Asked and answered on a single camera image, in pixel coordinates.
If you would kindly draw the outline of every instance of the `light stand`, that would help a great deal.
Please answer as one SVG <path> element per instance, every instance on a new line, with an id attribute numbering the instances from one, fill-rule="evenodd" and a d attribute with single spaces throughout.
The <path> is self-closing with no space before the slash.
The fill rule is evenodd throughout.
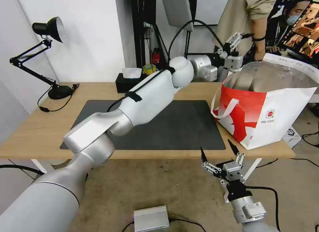
<path id="1" fill-rule="evenodd" d="M 48 92 L 49 98 L 53 100 L 63 99 L 68 96 L 71 96 L 74 92 L 74 89 L 71 89 L 68 86 L 60 86 L 56 83 L 55 80 L 50 79 L 48 77 L 45 77 L 43 75 L 40 75 L 36 73 L 35 71 L 31 70 L 30 68 L 27 68 L 23 65 L 26 61 L 34 58 L 35 56 L 39 55 L 40 53 L 43 53 L 44 51 L 51 48 L 51 42 L 52 40 L 48 38 L 48 36 L 51 36 L 55 40 L 59 42 L 63 42 L 65 33 L 64 33 L 64 26 L 59 17 L 54 17 L 50 19 L 46 24 L 45 23 L 34 23 L 32 25 L 32 29 L 36 34 L 41 35 L 44 40 L 40 42 L 39 44 L 35 45 L 34 47 L 26 50 L 25 52 L 21 53 L 20 55 L 10 58 L 10 63 L 13 66 L 16 66 L 23 71 L 26 71 L 27 73 L 31 74 L 32 76 L 35 76 L 36 78 L 40 79 L 41 81 L 44 81 L 45 83 L 49 84 L 52 88 Z M 41 45 L 45 46 L 44 49 L 41 49 L 40 51 L 36 52 L 35 54 L 29 54 L 30 51 L 36 49 L 37 47 L 40 47 Z"/>

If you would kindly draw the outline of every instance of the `person's arm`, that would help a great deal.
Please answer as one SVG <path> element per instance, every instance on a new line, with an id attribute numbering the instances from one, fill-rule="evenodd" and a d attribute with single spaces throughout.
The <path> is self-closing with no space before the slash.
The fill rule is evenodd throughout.
<path id="1" fill-rule="evenodd" d="M 254 38 L 263 38 L 267 29 L 267 18 L 271 12 L 276 0 L 246 0 L 247 11 L 252 21 L 251 30 Z M 262 60 L 265 56 L 265 40 L 255 42 L 256 53 L 254 59 L 256 61 Z"/>
<path id="2" fill-rule="evenodd" d="M 252 33 L 254 34 L 254 38 L 261 39 L 266 34 L 267 29 L 267 18 L 261 18 L 252 20 L 251 24 Z M 266 45 L 265 45 L 265 39 L 262 41 L 256 41 L 256 53 L 254 56 L 254 59 L 256 61 L 262 60 L 266 53 Z"/>

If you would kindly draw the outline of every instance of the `face mask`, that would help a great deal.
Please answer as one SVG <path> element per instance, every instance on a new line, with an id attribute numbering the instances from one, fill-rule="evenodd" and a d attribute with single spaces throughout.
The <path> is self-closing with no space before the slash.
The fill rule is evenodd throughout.
<path id="1" fill-rule="evenodd" d="M 300 17 L 300 15 L 291 15 L 291 16 L 289 16 L 289 18 L 287 19 L 287 24 L 288 25 L 294 25 L 295 22 L 297 22 L 299 17 Z"/>

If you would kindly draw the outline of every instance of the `black mat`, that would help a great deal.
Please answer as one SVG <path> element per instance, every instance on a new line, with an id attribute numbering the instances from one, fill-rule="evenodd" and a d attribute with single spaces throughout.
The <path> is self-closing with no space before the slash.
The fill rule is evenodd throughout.
<path id="1" fill-rule="evenodd" d="M 72 128 L 94 112 L 106 112 L 113 102 L 87 101 Z M 117 150 L 225 150 L 206 101 L 173 101 L 149 123 L 134 127 L 128 134 L 108 135 Z"/>

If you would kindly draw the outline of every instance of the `beige sleeve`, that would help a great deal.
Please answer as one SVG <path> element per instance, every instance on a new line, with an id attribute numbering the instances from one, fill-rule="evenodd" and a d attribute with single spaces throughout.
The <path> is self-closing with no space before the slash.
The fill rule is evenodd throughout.
<path id="1" fill-rule="evenodd" d="M 276 0 L 246 0 L 251 20 L 268 17 Z"/>

